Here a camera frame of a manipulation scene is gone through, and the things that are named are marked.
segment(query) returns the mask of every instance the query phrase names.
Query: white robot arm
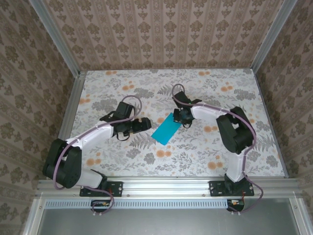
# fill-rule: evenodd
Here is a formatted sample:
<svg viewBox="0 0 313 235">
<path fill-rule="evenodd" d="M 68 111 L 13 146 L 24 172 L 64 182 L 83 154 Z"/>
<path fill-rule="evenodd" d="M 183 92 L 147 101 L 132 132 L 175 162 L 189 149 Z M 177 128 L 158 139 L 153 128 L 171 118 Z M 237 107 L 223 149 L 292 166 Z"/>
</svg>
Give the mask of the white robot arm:
<svg viewBox="0 0 313 235">
<path fill-rule="evenodd" d="M 220 116 L 225 115 L 225 113 L 209 109 L 204 106 L 194 106 L 191 108 L 192 116 L 195 119 L 212 121 L 218 119 Z M 244 150 L 240 154 L 232 153 L 229 154 L 228 158 L 228 169 L 226 175 L 233 182 L 241 181 L 244 178 L 242 174 L 244 162 Z"/>
<path fill-rule="evenodd" d="M 78 136 L 67 140 L 56 139 L 52 142 L 48 157 L 44 164 L 43 174 L 50 179 L 56 174 L 55 180 L 66 188 L 74 185 L 90 188 L 104 188 L 107 177 L 100 172 L 82 168 L 82 151 L 97 145 L 99 142 L 123 133 L 125 141 L 130 133 L 138 133 L 151 128 L 151 122 L 144 117 L 131 120 L 134 106 L 120 102 L 116 111 L 100 118 L 97 124 Z"/>
<path fill-rule="evenodd" d="M 199 99 L 191 101 L 183 91 L 174 95 L 173 99 L 178 107 L 174 110 L 174 121 L 182 123 L 184 127 L 187 125 L 190 127 L 194 119 L 210 122 L 216 120 L 223 144 L 229 151 L 229 155 L 228 169 L 223 183 L 224 189 L 217 189 L 214 192 L 222 195 L 242 194 L 243 188 L 250 187 L 250 183 L 247 182 L 243 173 L 244 153 L 253 143 L 253 134 L 246 125 L 251 126 L 251 124 L 243 110 L 240 107 L 235 107 L 226 114 L 219 108 L 204 106 L 204 103 L 201 103 Z"/>
</svg>

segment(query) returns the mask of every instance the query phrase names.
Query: vent grille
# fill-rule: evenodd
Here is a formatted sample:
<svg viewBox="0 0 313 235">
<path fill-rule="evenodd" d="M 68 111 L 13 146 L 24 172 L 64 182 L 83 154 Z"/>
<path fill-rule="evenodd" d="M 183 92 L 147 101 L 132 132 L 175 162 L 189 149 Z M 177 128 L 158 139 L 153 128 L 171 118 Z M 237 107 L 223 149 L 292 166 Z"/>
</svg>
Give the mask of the vent grille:
<svg viewBox="0 0 313 235">
<path fill-rule="evenodd" d="M 45 209 L 90 209 L 90 199 L 49 199 Z M 114 209 L 212 209 L 227 208 L 226 199 L 145 200 L 116 199 Z"/>
</svg>

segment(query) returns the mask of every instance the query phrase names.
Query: black clamp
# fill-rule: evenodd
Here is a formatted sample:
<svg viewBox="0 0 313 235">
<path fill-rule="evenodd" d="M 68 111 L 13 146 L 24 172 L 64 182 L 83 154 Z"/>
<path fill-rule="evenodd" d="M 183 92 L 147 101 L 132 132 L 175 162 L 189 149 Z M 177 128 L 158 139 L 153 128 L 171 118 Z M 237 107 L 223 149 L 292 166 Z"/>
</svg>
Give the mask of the black clamp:
<svg viewBox="0 0 313 235">
<path fill-rule="evenodd" d="M 133 105 L 119 102 L 116 111 L 112 111 L 100 118 L 100 121 L 111 122 L 129 118 L 132 110 L 135 113 L 135 107 Z M 130 137 L 130 133 L 136 134 L 141 131 L 149 130 L 151 128 L 151 122 L 147 117 L 144 117 L 141 119 L 136 118 L 133 121 L 130 120 L 111 124 L 111 126 L 114 127 L 113 136 L 116 135 L 116 138 L 119 141 L 126 141 Z M 123 136 L 126 137 L 126 139 L 120 140 L 118 133 L 123 133 Z"/>
<path fill-rule="evenodd" d="M 195 99 L 191 101 L 185 95 L 183 91 L 178 92 L 176 95 L 174 95 L 174 97 L 180 102 L 187 103 L 187 104 L 196 104 L 202 101 L 200 99 Z M 194 120 L 194 117 L 192 116 L 192 113 L 191 113 L 192 106 L 180 104 L 176 100 L 174 100 L 174 102 L 176 103 L 178 107 L 178 109 L 174 109 L 174 114 L 173 114 L 174 122 L 181 123 L 183 127 L 189 128 L 192 124 L 192 121 Z"/>
</svg>

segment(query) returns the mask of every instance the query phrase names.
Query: gray panel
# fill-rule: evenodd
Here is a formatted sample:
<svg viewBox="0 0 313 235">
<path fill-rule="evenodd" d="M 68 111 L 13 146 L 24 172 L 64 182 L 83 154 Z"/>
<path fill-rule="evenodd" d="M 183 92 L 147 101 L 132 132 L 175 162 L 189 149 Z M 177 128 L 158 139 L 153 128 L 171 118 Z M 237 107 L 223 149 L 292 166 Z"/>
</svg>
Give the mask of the gray panel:
<svg viewBox="0 0 313 235">
<path fill-rule="evenodd" d="M 240 216 L 221 209 L 45 210 L 40 235 L 298 235 L 288 199 L 264 199 Z"/>
</svg>

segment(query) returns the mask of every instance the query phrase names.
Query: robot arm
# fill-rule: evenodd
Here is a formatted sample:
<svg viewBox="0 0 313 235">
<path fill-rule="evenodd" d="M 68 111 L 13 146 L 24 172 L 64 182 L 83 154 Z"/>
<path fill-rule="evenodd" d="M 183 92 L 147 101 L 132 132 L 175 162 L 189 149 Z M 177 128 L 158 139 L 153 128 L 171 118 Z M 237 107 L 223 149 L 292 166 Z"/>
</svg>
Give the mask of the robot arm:
<svg viewBox="0 0 313 235">
<path fill-rule="evenodd" d="M 71 188 L 74 185 L 88 186 L 90 188 L 105 188 L 107 179 L 105 175 L 92 169 L 82 168 L 82 151 L 86 151 L 97 145 L 99 142 L 113 136 L 116 136 L 117 139 L 120 140 L 119 133 L 123 133 L 123 136 L 126 137 L 124 140 L 127 140 L 130 133 L 138 133 L 150 129 L 151 122 L 146 117 L 141 120 L 135 119 L 103 125 L 104 123 L 129 118 L 132 110 L 134 110 L 133 105 L 120 102 L 116 111 L 112 111 L 108 115 L 100 118 L 100 121 L 91 129 L 65 141 L 56 139 L 52 142 L 50 147 L 47 160 L 44 164 L 43 174 L 52 179 L 61 152 L 67 147 L 67 145 L 69 145 L 69 143 L 77 140 L 69 147 L 66 151 L 65 157 L 61 160 L 56 175 L 56 182 L 66 188 Z"/>
<path fill-rule="evenodd" d="M 225 148 L 231 152 L 229 154 L 228 169 L 225 175 L 225 184 L 230 191 L 233 191 L 232 189 L 235 188 L 238 182 L 245 180 L 245 176 L 242 173 L 244 152 L 246 148 L 252 146 L 253 135 L 251 131 L 239 119 L 230 114 L 225 114 L 219 109 L 210 109 L 201 106 L 201 104 L 203 104 L 201 100 L 196 99 L 191 101 L 184 92 L 177 93 L 175 98 L 182 103 L 199 104 L 199 106 L 182 105 L 174 100 L 179 108 L 174 110 L 174 121 L 182 123 L 184 127 L 189 125 L 189 128 L 194 119 L 206 121 L 216 120 L 223 144 Z M 240 107 L 235 107 L 231 109 L 230 112 L 239 115 L 250 124 Z"/>
</svg>

